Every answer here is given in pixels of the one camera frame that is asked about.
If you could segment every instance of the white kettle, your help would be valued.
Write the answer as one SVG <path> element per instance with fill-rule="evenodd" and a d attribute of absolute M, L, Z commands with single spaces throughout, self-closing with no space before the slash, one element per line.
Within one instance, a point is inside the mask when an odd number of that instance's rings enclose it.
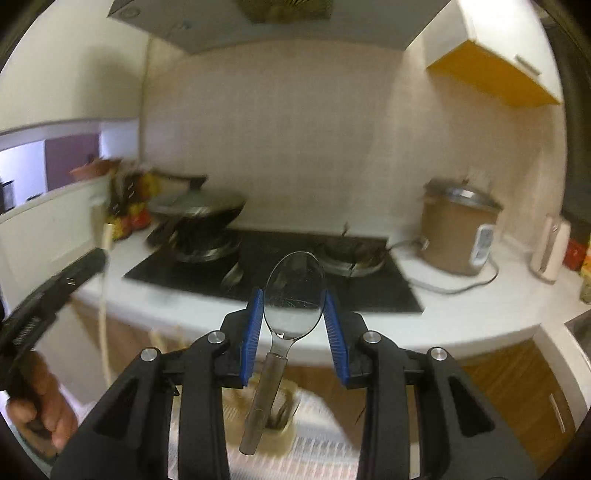
<path fill-rule="evenodd" d="M 549 283 L 558 278 L 569 245 L 570 223 L 561 216 L 546 216 L 542 234 L 531 257 L 530 270 Z"/>

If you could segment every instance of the human hand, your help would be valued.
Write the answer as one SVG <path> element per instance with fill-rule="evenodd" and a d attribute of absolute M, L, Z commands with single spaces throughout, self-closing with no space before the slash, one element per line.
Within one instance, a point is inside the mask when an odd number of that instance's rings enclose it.
<path fill-rule="evenodd" d="M 50 458 L 64 449 L 78 428 L 78 420 L 72 407 L 61 394 L 57 378 L 49 371 L 43 357 L 36 352 L 30 352 L 27 367 L 25 377 L 39 395 L 41 422 L 51 433 L 51 441 L 42 439 L 27 428 L 27 423 L 37 416 L 37 409 L 31 401 L 10 398 L 7 404 L 8 417 L 33 448 Z"/>

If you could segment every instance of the purple wall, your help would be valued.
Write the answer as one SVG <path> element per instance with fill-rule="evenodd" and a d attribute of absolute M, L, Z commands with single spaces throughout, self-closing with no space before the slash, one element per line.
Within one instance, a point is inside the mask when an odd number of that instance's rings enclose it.
<path fill-rule="evenodd" d="M 70 170 L 88 163 L 89 156 L 99 156 L 99 134 L 74 135 L 45 141 L 47 191 L 74 182 Z"/>

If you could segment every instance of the cabinet handle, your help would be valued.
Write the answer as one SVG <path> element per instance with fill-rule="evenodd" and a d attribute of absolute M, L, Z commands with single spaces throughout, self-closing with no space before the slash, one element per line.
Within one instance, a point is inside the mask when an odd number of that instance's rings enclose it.
<path fill-rule="evenodd" d="M 539 77 L 542 72 L 535 68 L 530 62 L 524 59 L 521 55 L 515 55 L 515 61 L 517 61 L 522 67 L 525 67 L 534 77 Z"/>
<path fill-rule="evenodd" d="M 566 433 L 566 427 L 564 426 L 564 421 L 562 419 L 562 415 L 560 414 L 560 410 L 558 409 L 558 404 L 556 403 L 556 399 L 554 398 L 554 394 L 550 394 L 550 405 L 554 409 L 554 415 L 556 415 L 556 420 L 558 420 L 558 425 L 560 426 L 560 431 L 562 433 Z"/>

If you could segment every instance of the tiled backsplash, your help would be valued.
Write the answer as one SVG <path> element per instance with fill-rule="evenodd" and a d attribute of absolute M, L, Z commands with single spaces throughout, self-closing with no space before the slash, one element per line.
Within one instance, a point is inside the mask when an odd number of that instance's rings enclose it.
<path fill-rule="evenodd" d="M 560 209 L 562 107 L 517 110 L 430 74 L 420 36 L 406 52 L 289 40 L 193 57 L 153 40 L 148 58 L 144 159 L 245 192 L 241 217 L 412 229 L 423 184 L 470 168 L 526 244 Z"/>

